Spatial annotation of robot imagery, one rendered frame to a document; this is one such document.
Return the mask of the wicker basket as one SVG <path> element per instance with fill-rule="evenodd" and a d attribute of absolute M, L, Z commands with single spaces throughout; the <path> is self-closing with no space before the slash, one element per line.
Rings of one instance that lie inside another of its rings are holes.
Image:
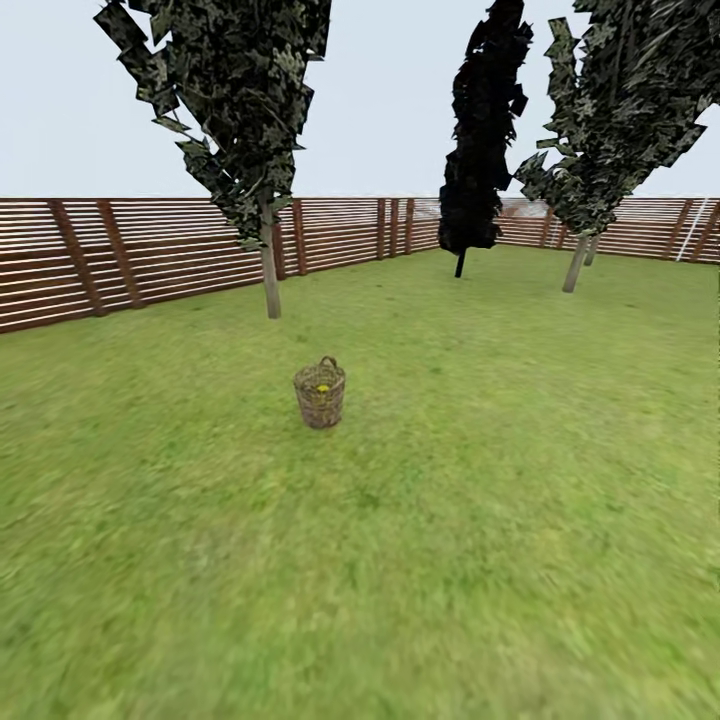
<path fill-rule="evenodd" d="M 340 370 L 334 382 L 328 385 L 328 390 L 324 391 L 326 396 L 328 396 L 330 392 L 330 400 L 328 400 L 329 398 L 324 398 L 326 404 L 323 404 L 324 402 L 322 403 L 322 400 L 318 399 L 320 400 L 318 406 L 312 406 L 314 405 L 312 404 L 312 400 L 314 399 L 314 402 L 319 402 L 315 400 L 315 396 L 322 394 L 322 392 L 319 392 L 320 390 L 318 391 L 318 388 L 320 388 L 319 384 L 316 383 L 311 387 L 310 382 L 303 380 L 301 383 L 295 383 L 293 385 L 297 394 L 299 408 L 301 409 L 303 423 L 305 423 L 307 427 L 323 430 L 332 429 L 341 421 L 346 380 L 347 373 Z"/>

